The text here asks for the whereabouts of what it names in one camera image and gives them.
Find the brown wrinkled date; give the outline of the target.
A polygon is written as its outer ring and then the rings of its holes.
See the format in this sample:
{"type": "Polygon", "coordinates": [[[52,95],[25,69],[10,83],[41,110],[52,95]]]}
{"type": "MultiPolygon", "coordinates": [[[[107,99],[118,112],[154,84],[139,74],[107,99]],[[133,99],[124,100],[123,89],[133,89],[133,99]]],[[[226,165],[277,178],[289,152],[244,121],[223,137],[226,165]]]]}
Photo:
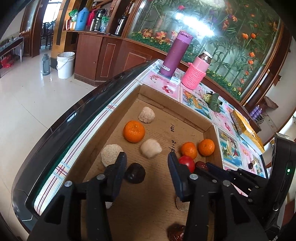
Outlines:
{"type": "Polygon", "coordinates": [[[184,237],[185,226],[174,223],[167,229],[167,236],[169,241],[182,241],[184,237]]]}

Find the pink bottle with knit sleeve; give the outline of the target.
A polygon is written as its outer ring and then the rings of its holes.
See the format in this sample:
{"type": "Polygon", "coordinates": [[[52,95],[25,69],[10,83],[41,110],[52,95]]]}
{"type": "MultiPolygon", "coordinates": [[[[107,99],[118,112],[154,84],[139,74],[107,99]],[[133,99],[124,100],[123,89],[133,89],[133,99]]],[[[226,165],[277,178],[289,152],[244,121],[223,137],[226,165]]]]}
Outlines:
{"type": "Polygon", "coordinates": [[[207,52],[203,51],[198,55],[193,63],[189,63],[189,67],[185,72],[181,83],[188,89],[194,90],[206,76],[212,56],[207,52]]]}

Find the blue thermos jug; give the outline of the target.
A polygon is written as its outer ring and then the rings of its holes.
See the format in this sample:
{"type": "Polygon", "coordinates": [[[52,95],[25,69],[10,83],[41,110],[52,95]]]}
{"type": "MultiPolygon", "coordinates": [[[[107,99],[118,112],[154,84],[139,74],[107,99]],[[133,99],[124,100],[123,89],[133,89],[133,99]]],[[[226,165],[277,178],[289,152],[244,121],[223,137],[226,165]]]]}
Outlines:
{"type": "Polygon", "coordinates": [[[76,31],[85,30],[88,16],[89,16],[89,9],[87,7],[84,7],[78,14],[76,25],[75,25],[76,31]]]}

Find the dark purple plum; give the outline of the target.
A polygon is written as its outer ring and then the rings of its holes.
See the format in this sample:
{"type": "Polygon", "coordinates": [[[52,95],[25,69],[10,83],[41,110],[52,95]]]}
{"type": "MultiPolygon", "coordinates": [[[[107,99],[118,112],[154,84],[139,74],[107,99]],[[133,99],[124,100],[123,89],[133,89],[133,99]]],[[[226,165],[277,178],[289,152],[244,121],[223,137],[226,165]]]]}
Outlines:
{"type": "Polygon", "coordinates": [[[132,184],[140,184],[145,178],[145,169],[139,163],[132,163],[126,169],[124,178],[126,181],[132,184]]]}

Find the round beige cake piece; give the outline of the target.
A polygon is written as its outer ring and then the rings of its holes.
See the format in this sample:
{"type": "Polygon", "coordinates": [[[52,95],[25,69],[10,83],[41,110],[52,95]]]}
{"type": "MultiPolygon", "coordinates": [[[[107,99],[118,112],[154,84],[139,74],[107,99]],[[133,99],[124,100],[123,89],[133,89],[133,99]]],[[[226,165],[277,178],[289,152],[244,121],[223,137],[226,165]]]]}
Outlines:
{"type": "Polygon", "coordinates": [[[140,112],[140,114],[138,115],[138,119],[143,123],[152,123],[154,118],[155,118],[154,111],[147,106],[145,106],[140,112]]]}

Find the grey water bottle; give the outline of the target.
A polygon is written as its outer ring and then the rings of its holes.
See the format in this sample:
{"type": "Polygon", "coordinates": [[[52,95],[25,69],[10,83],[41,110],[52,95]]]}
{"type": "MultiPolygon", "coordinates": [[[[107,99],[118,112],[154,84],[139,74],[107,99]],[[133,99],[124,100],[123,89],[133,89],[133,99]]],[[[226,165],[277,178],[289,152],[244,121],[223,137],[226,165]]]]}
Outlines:
{"type": "Polygon", "coordinates": [[[48,54],[44,54],[42,58],[42,74],[43,76],[50,74],[50,57],[48,54]]]}

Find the green leafy vegetable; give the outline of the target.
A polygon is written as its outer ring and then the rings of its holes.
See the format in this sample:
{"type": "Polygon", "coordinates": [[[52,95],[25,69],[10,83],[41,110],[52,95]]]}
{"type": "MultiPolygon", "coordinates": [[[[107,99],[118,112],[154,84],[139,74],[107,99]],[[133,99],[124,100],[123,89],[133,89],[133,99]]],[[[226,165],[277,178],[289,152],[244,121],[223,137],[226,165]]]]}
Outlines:
{"type": "Polygon", "coordinates": [[[222,101],[219,100],[218,93],[213,93],[211,91],[211,92],[205,93],[202,98],[203,98],[204,102],[206,102],[208,104],[208,107],[212,111],[214,111],[216,113],[221,112],[222,101]]]}

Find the notched beige cake piece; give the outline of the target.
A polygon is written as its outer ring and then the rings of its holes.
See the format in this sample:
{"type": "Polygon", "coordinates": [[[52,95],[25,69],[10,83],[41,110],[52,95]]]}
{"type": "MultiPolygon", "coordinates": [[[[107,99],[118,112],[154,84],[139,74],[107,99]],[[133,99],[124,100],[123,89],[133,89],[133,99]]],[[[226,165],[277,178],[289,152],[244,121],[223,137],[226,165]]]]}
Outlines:
{"type": "Polygon", "coordinates": [[[140,146],[140,152],[144,157],[151,159],[162,152],[162,147],[158,141],[149,138],[140,146]]]}

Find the hexagonal beige cake piece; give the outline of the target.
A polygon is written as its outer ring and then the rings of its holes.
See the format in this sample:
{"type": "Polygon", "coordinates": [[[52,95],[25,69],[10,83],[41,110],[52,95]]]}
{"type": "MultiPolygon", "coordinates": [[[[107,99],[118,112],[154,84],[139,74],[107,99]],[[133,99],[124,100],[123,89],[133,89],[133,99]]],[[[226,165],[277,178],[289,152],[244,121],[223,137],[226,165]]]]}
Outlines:
{"type": "Polygon", "coordinates": [[[179,211],[188,212],[189,211],[189,202],[182,202],[179,197],[175,198],[175,205],[179,211]]]}

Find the red jujube date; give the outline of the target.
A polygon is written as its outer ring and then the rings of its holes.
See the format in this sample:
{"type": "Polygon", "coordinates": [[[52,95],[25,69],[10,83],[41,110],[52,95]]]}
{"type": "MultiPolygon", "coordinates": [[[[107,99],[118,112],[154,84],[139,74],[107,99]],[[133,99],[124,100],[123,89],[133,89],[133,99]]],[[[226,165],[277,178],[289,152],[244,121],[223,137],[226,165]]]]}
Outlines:
{"type": "Polygon", "coordinates": [[[196,167],[196,169],[198,168],[198,169],[201,169],[201,170],[208,171],[208,167],[207,167],[206,163],[202,162],[202,161],[197,161],[195,163],[195,167],[196,167]]]}

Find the large orange tangerine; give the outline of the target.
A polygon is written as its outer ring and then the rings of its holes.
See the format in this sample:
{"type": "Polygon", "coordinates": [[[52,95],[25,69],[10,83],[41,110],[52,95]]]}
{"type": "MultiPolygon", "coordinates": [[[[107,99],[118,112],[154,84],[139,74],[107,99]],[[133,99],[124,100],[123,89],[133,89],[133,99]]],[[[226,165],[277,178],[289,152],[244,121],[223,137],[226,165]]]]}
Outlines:
{"type": "Polygon", "coordinates": [[[135,120],[131,120],[126,123],[123,128],[123,137],[131,143],[140,142],[145,136],[145,128],[139,122],[135,120]]]}

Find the brown cardboard tray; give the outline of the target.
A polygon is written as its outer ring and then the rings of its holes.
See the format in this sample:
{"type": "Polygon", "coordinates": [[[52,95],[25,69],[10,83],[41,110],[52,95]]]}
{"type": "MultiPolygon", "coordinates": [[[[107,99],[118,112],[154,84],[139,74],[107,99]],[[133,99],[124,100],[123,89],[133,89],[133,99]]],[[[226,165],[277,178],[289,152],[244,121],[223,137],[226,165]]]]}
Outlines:
{"type": "Polygon", "coordinates": [[[184,225],[187,213],[175,205],[175,190],[167,157],[171,151],[180,156],[186,142],[199,144],[209,138],[217,142],[214,125],[186,105],[146,85],[138,86],[110,114],[79,154],[67,180],[85,182],[103,173],[101,151],[108,144],[118,144],[129,164],[139,163],[145,169],[144,181],[123,181],[118,197],[107,215],[113,240],[167,240],[167,228],[184,225]],[[162,152],[148,159],[140,152],[141,143],[130,143],[123,137],[128,121],[138,119],[147,106],[155,113],[152,123],[144,125],[144,139],[155,139],[162,152]]]}

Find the small tangerine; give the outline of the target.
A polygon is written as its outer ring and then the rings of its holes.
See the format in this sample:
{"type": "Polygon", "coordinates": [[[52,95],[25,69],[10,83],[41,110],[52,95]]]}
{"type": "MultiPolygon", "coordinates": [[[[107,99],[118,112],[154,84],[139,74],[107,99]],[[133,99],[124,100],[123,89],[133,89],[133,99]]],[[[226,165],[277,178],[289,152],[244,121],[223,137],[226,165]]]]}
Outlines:
{"type": "Polygon", "coordinates": [[[198,155],[197,147],[193,142],[186,142],[182,144],[180,152],[183,156],[191,157],[193,160],[196,159],[198,155]]]}

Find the white plastic bucket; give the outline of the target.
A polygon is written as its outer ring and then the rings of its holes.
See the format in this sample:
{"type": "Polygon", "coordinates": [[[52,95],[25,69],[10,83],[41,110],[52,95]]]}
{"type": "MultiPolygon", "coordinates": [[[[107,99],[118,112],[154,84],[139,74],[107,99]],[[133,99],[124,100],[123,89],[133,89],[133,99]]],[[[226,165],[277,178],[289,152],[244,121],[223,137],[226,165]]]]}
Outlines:
{"type": "Polygon", "coordinates": [[[73,75],[74,60],[74,52],[63,52],[57,55],[58,78],[67,79],[73,75]]]}

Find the red cherry tomato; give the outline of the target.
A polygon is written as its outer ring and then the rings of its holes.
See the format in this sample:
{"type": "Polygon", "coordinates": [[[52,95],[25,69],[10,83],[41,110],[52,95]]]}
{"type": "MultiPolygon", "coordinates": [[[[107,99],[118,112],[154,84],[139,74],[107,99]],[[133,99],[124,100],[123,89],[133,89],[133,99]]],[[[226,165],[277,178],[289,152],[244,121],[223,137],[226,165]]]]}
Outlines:
{"type": "Polygon", "coordinates": [[[178,161],[180,164],[186,165],[191,173],[195,171],[195,162],[191,157],[181,156],[178,161]]]}

